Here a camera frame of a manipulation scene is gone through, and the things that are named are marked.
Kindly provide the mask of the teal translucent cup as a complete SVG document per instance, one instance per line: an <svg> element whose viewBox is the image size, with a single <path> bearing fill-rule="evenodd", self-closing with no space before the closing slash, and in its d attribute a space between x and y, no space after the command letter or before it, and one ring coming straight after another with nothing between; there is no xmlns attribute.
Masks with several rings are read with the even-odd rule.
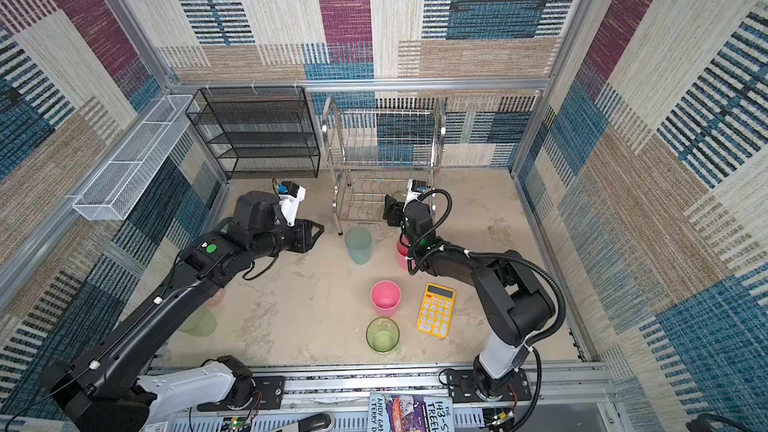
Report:
<svg viewBox="0 0 768 432"><path fill-rule="evenodd" d="M345 235L345 245L350 258L355 264L366 264L372 255L373 239L365 227L349 229Z"/></svg>

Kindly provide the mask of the silver wire dish rack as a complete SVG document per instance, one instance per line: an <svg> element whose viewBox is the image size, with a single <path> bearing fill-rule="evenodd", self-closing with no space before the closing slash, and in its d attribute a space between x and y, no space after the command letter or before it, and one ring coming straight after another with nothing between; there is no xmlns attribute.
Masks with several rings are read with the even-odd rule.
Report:
<svg viewBox="0 0 768 432"><path fill-rule="evenodd" d="M383 220L385 197L408 190L408 181L432 187L445 142L445 102L416 108L341 108L326 99L320 129L331 171L336 232L349 224Z"/></svg>

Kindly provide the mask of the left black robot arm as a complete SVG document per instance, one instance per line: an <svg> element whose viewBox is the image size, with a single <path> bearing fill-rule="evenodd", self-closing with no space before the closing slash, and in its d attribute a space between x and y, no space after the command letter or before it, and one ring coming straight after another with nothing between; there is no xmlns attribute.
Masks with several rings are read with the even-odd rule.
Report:
<svg viewBox="0 0 768 432"><path fill-rule="evenodd" d="M145 365L195 312L256 260L306 253L324 227L297 216L306 190L284 181L240 196L232 216L181 251L168 275L124 321L71 364L41 375L51 399L80 431L141 431L182 409L249 410L258 392L231 355L155 378Z"/></svg>

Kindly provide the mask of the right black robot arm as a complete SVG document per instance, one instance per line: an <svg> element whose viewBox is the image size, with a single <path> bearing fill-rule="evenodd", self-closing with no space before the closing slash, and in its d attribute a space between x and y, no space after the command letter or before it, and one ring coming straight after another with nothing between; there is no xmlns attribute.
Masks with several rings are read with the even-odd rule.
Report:
<svg viewBox="0 0 768 432"><path fill-rule="evenodd" d="M508 390L534 345L564 324L566 300L553 277L518 252L471 251L441 238L437 229L453 206L444 189L408 182L400 220L407 271L447 277L474 287L492 330L473 363L472 383L482 400Z"/></svg>

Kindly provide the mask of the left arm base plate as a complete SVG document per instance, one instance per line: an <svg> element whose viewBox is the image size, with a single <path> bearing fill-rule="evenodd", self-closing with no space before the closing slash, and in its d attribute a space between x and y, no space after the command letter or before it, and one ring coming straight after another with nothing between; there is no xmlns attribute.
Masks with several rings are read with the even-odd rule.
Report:
<svg viewBox="0 0 768 432"><path fill-rule="evenodd" d="M196 407L198 412L236 412L277 410L281 407L285 385L284 376L237 378L232 389L218 402Z"/></svg>

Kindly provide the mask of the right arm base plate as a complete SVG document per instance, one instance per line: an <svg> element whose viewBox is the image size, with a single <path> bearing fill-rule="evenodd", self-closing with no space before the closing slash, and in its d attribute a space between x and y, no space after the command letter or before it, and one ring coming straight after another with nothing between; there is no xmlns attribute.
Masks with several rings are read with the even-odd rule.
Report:
<svg viewBox="0 0 768 432"><path fill-rule="evenodd" d="M438 373L438 381L447 388L454 403L520 402L533 397L531 382L523 369L494 379L480 369L445 368Z"/></svg>

